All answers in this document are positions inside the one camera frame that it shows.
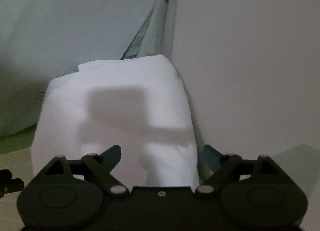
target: black mechanical part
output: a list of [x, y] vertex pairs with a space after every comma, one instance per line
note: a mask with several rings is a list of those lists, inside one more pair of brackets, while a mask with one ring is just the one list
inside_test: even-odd
[[[121, 159], [119, 146], [81, 160], [56, 157], [18, 197], [23, 230], [301, 230], [307, 199], [269, 157], [243, 160], [210, 146], [203, 153], [215, 173], [195, 193], [190, 187], [129, 193], [110, 174]], [[251, 177], [239, 180], [243, 174]]]
[[19, 178], [12, 179], [10, 170], [0, 170], [0, 199], [5, 194], [22, 191], [24, 182]]

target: round metal joint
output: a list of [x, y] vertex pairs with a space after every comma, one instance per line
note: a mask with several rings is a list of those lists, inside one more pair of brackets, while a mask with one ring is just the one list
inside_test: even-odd
[[203, 194], [210, 194], [214, 191], [214, 187], [210, 185], [201, 185], [197, 190]]
[[121, 185], [117, 185], [117, 186], [111, 187], [110, 191], [113, 194], [122, 195], [122, 194], [126, 193], [127, 188], [124, 186], [121, 186]]
[[158, 192], [158, 196], [159, 197], [164, 197], [164, 196], [166, 196], [167, 195], [167, 193], [165, 192], [165, 191], [159, 191]]

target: circular black cover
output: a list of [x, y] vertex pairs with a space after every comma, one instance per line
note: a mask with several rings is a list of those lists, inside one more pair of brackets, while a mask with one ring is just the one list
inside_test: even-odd
[[221, 193], [220, 203], [237, 222], [248, 227], [288, 227], [303, 218], [308, 201], [292, 182], [277, 176], [252, 176], [230, 184]]
[[30, 226], [65, 229], [85, 222], [102, 206], [103, 194], [93, 184], [74, 179], [66, 184], [32, 184], [17, 200], [18, 212]]

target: white wall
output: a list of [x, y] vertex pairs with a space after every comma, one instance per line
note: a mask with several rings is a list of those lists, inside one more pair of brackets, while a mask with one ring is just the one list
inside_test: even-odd
[[[275, 160], [320, 149], [320, 0], [179, 0], [172, 62], [200, 147]], [[315, 173], [306, 231], [320, 227], [319, 158], [305, 160]], [[278, 159], [296, 179], [308, 173]]]

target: beige wall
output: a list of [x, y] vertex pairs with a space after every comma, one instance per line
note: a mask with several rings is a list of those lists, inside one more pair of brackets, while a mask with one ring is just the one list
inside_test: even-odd
[[303, 227], [318, 230], [320, 0], [179, 0], [172, 62], [199, 147], [269, 154], [301, 187], [311, 163]]

